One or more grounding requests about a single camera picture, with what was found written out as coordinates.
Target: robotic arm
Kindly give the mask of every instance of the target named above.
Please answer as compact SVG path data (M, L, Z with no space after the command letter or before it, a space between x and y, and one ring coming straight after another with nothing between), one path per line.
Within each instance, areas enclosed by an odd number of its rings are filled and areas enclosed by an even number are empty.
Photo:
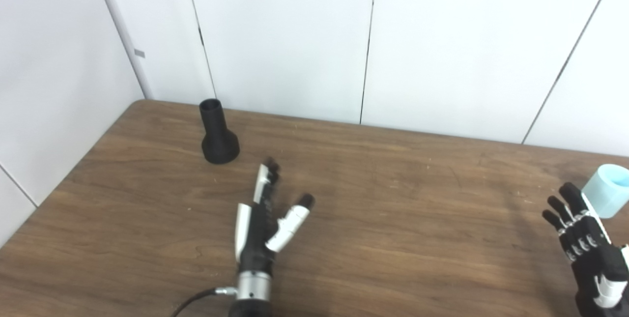
M304 194L284 218L274 225L271 195L279 175L272 159L260 166L254 203L238 205L236 218L236 262L238 290L229 317L270 317L270 289L275 254L292 239L305 221L315 199Z
M629 247L611 243L588 198L572 183L548 198L542 216L559 234L577 281L577 308L583 317L629 317Z

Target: translucent blue container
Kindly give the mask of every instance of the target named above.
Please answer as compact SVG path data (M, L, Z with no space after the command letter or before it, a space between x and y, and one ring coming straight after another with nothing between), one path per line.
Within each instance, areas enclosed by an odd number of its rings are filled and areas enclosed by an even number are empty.
M598 216L610 219L629 201L629 170L618 165L602 165L582 191Z

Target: wooden table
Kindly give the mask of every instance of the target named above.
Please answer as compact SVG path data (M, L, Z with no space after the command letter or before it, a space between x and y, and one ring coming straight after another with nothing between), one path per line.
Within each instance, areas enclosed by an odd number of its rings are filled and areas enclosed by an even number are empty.
M0 250L0 316L167 317L235 282L236 205L283 167L279 212L317 203L278 256L277 317L574 316L546 197L629 159L226 111L241 153L211 165L197 107L140 101ZM629 210L607 229L629 241ZM231 297L182 317L227 315Z

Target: white wall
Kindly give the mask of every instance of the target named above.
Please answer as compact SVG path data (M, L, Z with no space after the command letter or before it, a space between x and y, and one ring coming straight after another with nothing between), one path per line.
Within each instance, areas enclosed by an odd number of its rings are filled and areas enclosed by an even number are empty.
M227 108L358 123L372 0L195 0Z
M149 98L198 104L214 97L192 0L109 0Z
M0 0L0 11L0 165L39 204L143 97L104 0Z
M519 143L598 0L374 0L362 123Z
M0 169L0 247L35 210L35 205Z
M629 156L629 0L601 0L526 144Z

